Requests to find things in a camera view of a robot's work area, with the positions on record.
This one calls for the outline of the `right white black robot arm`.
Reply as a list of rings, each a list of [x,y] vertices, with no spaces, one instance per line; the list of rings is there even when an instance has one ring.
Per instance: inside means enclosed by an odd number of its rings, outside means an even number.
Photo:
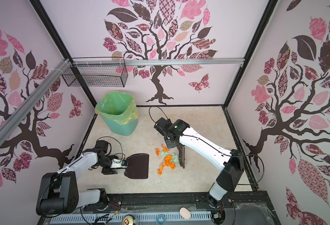
[[[154,128],[164,137],[167,148],[176,147],[179,150],[181,167],[185,167],[184,151],[188,147],[220,171],[208,192],[209,202],[218,203],[226,194],[235,191],[244,172],[244,156],[239,150],[227,150],[216,145],[180,119],[172,123],[170,119],[160,118],[155,122]]]

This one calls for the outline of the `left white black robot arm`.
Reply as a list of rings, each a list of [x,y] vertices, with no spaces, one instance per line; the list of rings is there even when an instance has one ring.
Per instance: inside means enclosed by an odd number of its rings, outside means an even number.
[[[107,207],[109,199],[103,188],[79,191],[77,181],[88,170],[102,167],[104,174],[115,174],[115,169],[126,168],[127,162],[107,154],[110,144],[104,140],[96,142],[92,149],[85,150],[67,167],[42,177],[37,198],[36,213],[40,216],[70,214],[75,209],[100,204]]]

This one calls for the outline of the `dark brown hand brush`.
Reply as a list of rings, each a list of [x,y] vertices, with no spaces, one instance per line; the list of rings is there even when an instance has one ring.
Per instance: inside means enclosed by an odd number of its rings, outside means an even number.
[[[180,144],[179,146],[177,146],[177,149],[179,151],[180,166],[184,169],[185,168],[185,146]]]

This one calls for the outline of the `dark brown dustpan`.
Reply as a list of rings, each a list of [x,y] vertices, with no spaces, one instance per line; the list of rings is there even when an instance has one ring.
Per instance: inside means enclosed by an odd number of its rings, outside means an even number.
[[[139,153],[129,156],[124,175],[130,179],[144,180],[149,176],[149,154]]]

